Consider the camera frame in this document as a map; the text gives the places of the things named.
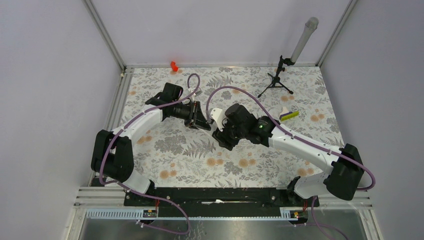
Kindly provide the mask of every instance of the floral tablecloth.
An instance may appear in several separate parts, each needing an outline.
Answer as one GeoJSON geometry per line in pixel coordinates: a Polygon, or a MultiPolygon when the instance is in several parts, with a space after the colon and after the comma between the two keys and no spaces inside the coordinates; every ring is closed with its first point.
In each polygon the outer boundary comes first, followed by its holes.
{"type": "MultiPolygon", "coordinates": [[[[288,67],[281,81],[294,91],[268,89],[259,101],[278,119],[283,107],[299,111],[299,116],[284,121],[289,128],[331,145],[343,145],[319,67],[288,67]]],[[[193,67],[136,68],[122,114],[122,122],[139,112],[145,101],[160,92],[165,83],[184,88],[187,78],[200,75],[202,93],[196,96],[203,113],[208,96],[221,86],[242,88],[257,96],[271,82],[267,73],[274,67],[193,67]]],[[[192,77],[195,86],[197,78],[192,77]]],[[[237,90],[223,89],[213,97],[210,109],[224,111],[231,105],[244,105],[257,117],[265,114],[248,96],[237,90]]],[[[183,120],[167,118],[133,141],[135,169],[148,176],[157,187],[286,187],[296,176],[309,176],[321,170],[286,151],[241,140],[232,151],[201,130],[189,129],[183,120]]]]}

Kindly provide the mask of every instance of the table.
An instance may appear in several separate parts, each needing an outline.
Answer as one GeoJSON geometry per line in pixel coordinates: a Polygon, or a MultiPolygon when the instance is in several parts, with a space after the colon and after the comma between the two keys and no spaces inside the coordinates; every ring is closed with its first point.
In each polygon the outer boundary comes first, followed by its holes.
{"type": "MultiPolygon", "coordinates": [[[[235,86],[257,96],[271,82],[267,73],[274,67],[189,67],[173,72],[170,68],[136,68],[126,98],[122,123],[135,116],[145,101],[162,91],[165,83],[184,88],[191,73],[200,75],[202,93],[196,96],[203,113],[208,96],[221,86],[235,86]]],[[[326,144],[343,146],[319,67],[287,67],[281,82],[294,91],[268,89],[259,98],[278,119],[283,107],[299,111],[299,116],[283,123],[294,131],[326,144]]],[[[190,84],[195,86],[197,78],[190,84]]],[[[256,117],[265,114],[247,95],[223,89],[214,95],[210,109],[226,110],[239,103],[256,117]]],[[[135,169],[155,182],[156,187],[286,187],[296,176],[310,176],[321,170],[283,150],[254,145],[241,140],[229,151],[204,131],[189,129],[183,120],[167,118],[137,141],[133,149],[135,169]]]]}

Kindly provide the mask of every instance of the red object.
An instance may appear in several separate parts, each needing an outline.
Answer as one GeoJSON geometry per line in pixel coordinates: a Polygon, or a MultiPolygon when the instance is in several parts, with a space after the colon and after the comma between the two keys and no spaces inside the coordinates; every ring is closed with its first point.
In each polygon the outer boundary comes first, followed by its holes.
{"type": "Polygon", "coordinates": [[[178,67],[177,67],[177,65],[175,65],[174,61],[171,62],[171,68],[172,68],[172,71],[174,71],[174,72],[178,71],[178,67]]]}

